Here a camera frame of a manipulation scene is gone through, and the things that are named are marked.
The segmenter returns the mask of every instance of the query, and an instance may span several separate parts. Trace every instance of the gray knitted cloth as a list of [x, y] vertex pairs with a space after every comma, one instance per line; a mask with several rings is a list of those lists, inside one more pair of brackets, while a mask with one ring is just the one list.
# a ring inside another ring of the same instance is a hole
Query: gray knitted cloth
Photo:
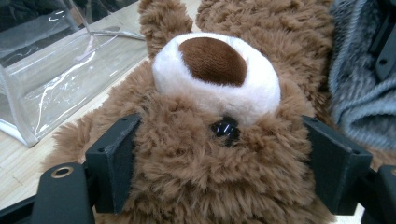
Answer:
[[384, 15], [376, 0], [335, 1], [331, 12], [335, 22], [329, 77], [332, 117], [350, 138], [396, 150], [396, 72], [379, 80], [375, 57], [369, 53]]

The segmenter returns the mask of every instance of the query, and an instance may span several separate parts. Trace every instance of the wooden table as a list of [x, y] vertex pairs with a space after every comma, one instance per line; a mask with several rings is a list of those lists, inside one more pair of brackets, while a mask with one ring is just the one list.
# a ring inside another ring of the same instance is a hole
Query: wooden table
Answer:
[[[182, 0], [186, 3], [189, 15], [194, 19], [197, 8], [200, 4], [198, 0]], [[126, 10], [136, 11], [137, 3], [132, 4]], [[193, 31], [199, 29], [194, 25]], [[107, 98], [110, 87], [122, 82], [123, 79], [143, 60], [133, 59], [134, 63], [128, 72], [112, 83], [93, 100], [84, 105], [77, 113], [72, 115], [64, 123], [78, 119], [102, 104]], [[54, 141], [52, 134], [48, 134], [37, 145], [28, 148], [7, 134], [0, 132], [0, 210], [28, 198], [36, 193], [38, 179], [42, 174], [40, 162], [51, 153]], [[339, 217], [336, 223], [359, 223], [362, 209], [358, 209], [354, 217]]]

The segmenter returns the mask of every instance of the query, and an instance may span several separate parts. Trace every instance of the black plastic eye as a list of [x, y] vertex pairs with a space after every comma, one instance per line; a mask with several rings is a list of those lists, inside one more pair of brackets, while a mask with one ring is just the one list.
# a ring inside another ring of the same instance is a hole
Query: black plastic eye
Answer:
[[230, 147], [234, 141], [239, 139], [238, 122], [230, 117], [224, 117], [210, 126], [216, 137], [226, 136], [225, 146]]

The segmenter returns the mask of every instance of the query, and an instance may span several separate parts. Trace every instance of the teddy bear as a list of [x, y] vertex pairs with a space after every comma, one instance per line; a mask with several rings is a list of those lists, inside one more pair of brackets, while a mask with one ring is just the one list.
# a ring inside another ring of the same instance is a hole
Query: teddy bear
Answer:
[[[134, 175], [118, 215], [97, 223], [331, 223], [315, 194], [302, 115], [332, 125], [330, 0], [142, 0], [148, 59], [44, 161], [84, 162], [118, 119], [137, 113]], [[218, 136], [219, 122], [236, 131]]]

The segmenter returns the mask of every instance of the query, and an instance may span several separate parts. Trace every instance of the transparent plastic box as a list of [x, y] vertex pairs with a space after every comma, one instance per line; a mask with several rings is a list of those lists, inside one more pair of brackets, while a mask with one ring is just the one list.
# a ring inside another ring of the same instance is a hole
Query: transparent plastic box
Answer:
[[31, 147], [142, 60], [135, 2], [1, 1], [0, 130]]

